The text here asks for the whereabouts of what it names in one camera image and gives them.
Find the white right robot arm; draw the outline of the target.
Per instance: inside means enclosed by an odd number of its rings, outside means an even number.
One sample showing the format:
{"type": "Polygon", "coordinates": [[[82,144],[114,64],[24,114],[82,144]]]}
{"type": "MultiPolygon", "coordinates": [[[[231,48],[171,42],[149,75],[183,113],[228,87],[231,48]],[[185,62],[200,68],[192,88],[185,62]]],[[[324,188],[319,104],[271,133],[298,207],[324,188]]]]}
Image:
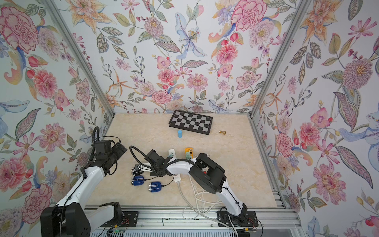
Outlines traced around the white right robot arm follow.
{"type": "Polygon", "coordinates": [[[163,158],[155,150],[145,155],[151,171],[163,177],[165,175],[189,175],[205,191],[215,194],[227,210],[229,223],[237,226],[259,225],[256,215],[249,214],[246,204],[237,198],[228,184],[225,170],[205,153],[195,159],[163,158]]]}

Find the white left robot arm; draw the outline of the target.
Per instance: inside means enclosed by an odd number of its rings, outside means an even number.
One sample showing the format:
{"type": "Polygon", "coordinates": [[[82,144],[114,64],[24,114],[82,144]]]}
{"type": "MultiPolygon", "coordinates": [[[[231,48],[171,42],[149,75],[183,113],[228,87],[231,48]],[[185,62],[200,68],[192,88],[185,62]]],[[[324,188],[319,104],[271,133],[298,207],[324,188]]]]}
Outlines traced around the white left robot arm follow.
{"type": "Polygon", "coordinates": [[[117,167],[126,151],[120,142],[93,142],[90,159],[81,168],[78,182],[55,206],[41,213],[43,237],[88,237],[104,224],[117,226],[123,222],[124,214],[118,202],[102,204],[90,214],[85,214],[84,209],[97,185],[110,174],[112,167],[117,167]]]}

